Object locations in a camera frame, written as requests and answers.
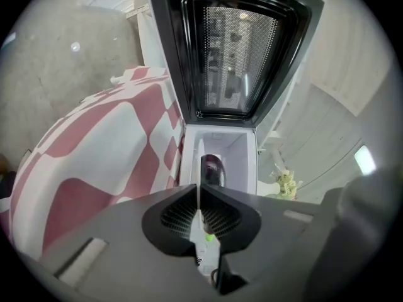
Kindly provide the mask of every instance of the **concrete floor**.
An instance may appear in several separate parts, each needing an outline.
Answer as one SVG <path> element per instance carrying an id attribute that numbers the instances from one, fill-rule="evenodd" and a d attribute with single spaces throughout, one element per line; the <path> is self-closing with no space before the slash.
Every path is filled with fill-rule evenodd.
<path id="1" fill-rule="evenodd" d="M 12 30 L 16 39 L 0 53 L 0 154 L 12 168 L 80 100 L 111 87 L 111 76 L 142 65 L 136 24 L 125 12 L 145 3 L 31 2 Z"/>

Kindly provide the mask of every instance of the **red and white checkered cloth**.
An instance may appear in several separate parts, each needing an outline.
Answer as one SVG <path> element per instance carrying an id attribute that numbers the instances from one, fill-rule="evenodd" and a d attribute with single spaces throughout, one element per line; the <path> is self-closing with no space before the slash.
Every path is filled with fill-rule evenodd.
<path id="1" fill-rule="evenodd" d="M 109 205 L 178 183 L 183 120 L 165 69 L 136 67 L 87 97 L 18 171 L 0 221 L 34 259 Z"/>

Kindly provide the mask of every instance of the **floor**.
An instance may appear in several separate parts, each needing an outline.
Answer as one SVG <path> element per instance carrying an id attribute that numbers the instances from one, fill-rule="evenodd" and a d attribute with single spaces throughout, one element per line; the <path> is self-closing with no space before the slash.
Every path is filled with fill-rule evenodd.
<path id="1" fill-rule="evenodd" d="M 0 154 L 16 169 L 27 149 L 110 77 L 142 65 L 135 17 L 147 0 L 33 0 L 0 52 Z"/>

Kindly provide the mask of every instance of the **open microwave door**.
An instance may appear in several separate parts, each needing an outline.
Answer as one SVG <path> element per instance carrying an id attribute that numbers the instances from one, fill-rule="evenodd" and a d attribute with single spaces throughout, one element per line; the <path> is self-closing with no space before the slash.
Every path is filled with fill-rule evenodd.
<path id="1" fill-rule="evenodd" d="M 286 88 L 321 0 L 150 0 L 186 123 L 255 127 Z"/>

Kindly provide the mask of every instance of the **checkered tablecloth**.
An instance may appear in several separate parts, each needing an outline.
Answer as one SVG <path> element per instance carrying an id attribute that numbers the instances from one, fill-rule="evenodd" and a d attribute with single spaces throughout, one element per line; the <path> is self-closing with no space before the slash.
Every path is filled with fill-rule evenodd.
<path id="1" fill-rule="evenodd" d="M 178 183 L 183 120 L 165 69 L 136 67 L 84 99 L 18 171 L 0 220 L 15 247 L 39 259 L 109 205 Z"/>

